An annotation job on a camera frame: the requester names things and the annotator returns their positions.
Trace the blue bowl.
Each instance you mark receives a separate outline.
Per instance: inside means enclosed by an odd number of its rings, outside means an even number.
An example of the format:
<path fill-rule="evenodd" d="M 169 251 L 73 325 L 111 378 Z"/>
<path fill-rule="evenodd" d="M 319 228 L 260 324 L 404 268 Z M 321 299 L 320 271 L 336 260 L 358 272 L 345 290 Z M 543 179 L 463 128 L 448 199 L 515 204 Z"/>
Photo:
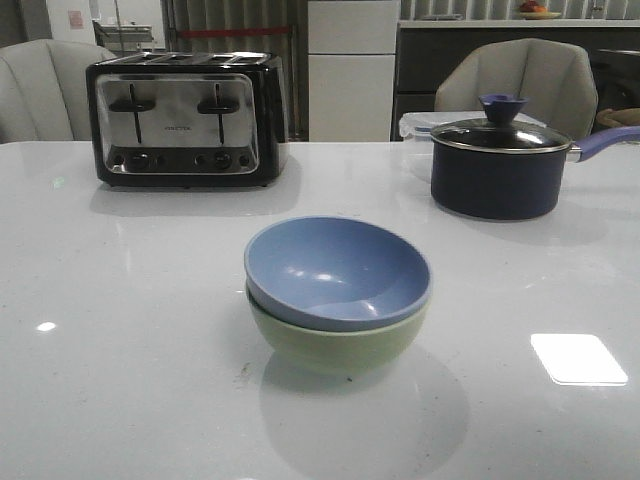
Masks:
<path fill-rule="evenodd" d="M 393 325 L 428 302 L 433 275 L 408 241 L 360 220 L 283 220 L 246 245 L 248 290 L 272 316 L 295 326 L 356 332 Z"/>

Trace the green bowl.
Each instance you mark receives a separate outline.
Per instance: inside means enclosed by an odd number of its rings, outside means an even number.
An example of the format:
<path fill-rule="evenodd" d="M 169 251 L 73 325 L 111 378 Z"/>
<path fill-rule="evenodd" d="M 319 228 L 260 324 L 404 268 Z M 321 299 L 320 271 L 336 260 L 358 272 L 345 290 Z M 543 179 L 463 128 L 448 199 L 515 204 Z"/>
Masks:
<path fill-rule="evenodd" d="M 394 324 L 370 330 L 331 332 L 286 323 L 245 291 L 254 322 L 272 349 L 291 364 L 323 375 L 356 375 L 399 357 L 417 337 L 429 303 Z"/>

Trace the clear plastic food container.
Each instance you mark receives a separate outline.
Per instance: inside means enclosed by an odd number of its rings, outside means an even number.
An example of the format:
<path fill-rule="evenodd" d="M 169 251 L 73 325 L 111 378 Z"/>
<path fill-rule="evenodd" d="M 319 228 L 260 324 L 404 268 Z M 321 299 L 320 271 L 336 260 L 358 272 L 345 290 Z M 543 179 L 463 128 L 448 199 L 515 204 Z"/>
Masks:
<path fill-rule="evenodd" d="M 407 112 L 398 122 L 398 135 L 402 140 L 424 137 L 430 139 L 432 128 L 460 120 L 485 118 L 482 111 Z"/>

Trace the dark blue saucepan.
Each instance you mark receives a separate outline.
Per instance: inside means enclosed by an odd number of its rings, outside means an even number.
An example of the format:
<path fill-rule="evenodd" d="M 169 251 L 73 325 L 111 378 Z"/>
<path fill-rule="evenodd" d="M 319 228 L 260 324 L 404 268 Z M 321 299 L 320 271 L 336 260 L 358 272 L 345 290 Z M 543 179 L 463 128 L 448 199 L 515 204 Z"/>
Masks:
<path fill-rule="evenodd" d="M 431 195 L 442 207 L 490 220 L 525 220 L 553 210 L 565 163 L 585 161 L 611 145 L 639 138 L 613 128 L 549 153 L 487 153 L 433 141 Z"/>

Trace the white refrigerator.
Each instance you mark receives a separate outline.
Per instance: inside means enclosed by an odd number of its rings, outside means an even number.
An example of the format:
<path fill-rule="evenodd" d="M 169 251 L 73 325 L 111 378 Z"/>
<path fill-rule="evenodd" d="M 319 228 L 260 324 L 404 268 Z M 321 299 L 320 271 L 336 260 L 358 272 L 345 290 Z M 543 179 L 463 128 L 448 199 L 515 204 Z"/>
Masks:
<path fill-rule="evenodd" d="M 390 139 L 399 1 L 308 3 L 312 142 Z"/>

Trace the black chrome four-slot toaster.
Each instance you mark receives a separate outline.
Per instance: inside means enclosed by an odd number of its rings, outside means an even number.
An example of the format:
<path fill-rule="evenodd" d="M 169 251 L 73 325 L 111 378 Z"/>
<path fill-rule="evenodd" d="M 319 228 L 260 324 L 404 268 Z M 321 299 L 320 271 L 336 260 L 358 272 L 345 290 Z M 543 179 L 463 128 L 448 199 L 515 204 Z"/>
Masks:
<path fill-rule="evenodd" d="M 143 52 L 90 65 L 86 83 L 96 173 L 110 186 L 253 187 L 281 173 L 275 54 Z"/>

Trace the glass pot lid blue knob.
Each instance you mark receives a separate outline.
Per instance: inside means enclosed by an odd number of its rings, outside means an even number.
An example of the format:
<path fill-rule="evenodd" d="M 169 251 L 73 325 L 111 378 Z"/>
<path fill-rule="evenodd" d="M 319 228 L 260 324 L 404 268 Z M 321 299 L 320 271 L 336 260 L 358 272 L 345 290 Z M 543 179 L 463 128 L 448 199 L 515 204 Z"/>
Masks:
<path fill-rule="evenodd" d="M 430 131 L 434 142 L 487 153 L 549 153 L 571 144 L 571 138 L 552 128 L 520 121 L 516 116 L 529 103 L 513 94 L 478 97 L 482 118 L 440 124 Z"/>

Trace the dark kitchen counter cabinet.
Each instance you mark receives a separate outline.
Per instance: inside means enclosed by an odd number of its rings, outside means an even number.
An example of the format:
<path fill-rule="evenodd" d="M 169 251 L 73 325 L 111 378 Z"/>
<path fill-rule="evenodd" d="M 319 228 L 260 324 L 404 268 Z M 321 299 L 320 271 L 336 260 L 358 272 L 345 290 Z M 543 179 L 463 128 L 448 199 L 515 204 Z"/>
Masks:
<path fill-rule="evenodd" d="M 489 43 L 542 38 L 589 52 L 599 95 L 598 109 L 639 106 L 637 20 L 402 21 L 396 41 L 391 138 L 406 112 L 432 111 L 437 88 L 474 49 Z"/>

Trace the beige chair on right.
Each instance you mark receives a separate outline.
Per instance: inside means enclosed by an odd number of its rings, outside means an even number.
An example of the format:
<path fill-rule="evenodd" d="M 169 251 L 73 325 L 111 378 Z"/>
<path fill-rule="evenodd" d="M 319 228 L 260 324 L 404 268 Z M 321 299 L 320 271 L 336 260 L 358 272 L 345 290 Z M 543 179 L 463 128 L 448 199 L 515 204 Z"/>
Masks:
<path fill-rule="evenodd" d="M 527 97 L 524 114 L 575 140 L 591 133 L 598 106 L 587 51 L 539 38 L 473 50 L 437 89 L 434 109 L 479 110 L 484 94 Z"/>

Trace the beige chair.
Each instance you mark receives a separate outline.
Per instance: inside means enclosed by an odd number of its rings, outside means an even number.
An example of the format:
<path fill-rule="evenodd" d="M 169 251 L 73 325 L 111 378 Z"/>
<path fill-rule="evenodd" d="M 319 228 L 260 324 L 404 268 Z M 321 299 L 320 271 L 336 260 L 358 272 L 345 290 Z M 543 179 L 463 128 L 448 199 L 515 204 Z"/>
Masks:
<path fill-rule="evenodd" d="M 91 138 L 88 66 L 115 57 L 97 45 L 40 39 L 1 49 L 1 141 Z"/>
<path fill-rule="evenodd" d="M 479 110 L 484 94 L 527 97 L 524 114 L 575 140 L 591 133 L 598 106 L 587 51 L 539 38 L 473 50 L 437 89 L 434 109 Z"/>

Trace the fruit bowl on counter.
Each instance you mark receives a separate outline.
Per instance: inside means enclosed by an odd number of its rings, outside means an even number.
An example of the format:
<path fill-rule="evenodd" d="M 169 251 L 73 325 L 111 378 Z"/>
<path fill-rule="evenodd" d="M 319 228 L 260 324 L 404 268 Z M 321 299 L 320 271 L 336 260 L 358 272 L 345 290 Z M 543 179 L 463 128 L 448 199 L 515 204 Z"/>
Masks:
<path fill-rule="evenodd" d="M 525 20 L 550 20 L 561 17 L 560 12 L 550 11 L 547 7 L 535 0 L 523 1 L 516 12 Z"/>

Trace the beige chair on left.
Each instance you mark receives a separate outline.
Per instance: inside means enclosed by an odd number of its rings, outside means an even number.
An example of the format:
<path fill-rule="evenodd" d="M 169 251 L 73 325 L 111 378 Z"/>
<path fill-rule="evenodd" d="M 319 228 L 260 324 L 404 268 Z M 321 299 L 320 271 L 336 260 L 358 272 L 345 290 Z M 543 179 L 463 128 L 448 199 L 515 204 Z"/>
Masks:
<path fill-rule="evenodd" d="M 1 141 L 91 138 L 88 66 L 115 57 L 97 45 L 40 39 L 1 49 Z"/>

